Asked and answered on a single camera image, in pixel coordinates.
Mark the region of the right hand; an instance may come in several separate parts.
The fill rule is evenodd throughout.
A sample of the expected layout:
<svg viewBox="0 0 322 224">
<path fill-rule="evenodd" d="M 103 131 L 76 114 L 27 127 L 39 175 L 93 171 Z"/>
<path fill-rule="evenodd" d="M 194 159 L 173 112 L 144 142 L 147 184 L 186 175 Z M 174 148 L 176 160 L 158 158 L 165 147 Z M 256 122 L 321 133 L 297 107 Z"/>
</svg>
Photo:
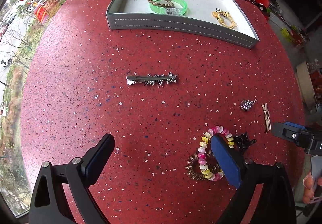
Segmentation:
<svg viewBox="0 0 322 224">
<path fill-rule="evenodd" d="M 312 177 L 311 171 L 309 171 L 308 174 L 303 179 L 304 194 L 302 197 L 302 201 L 305 204 L 308 204 L 314 199 L 314 192 L 315 192 L 315 189 L 313 188 L 314 184 L 315 184 L 315 181 Z"/>
</svg>

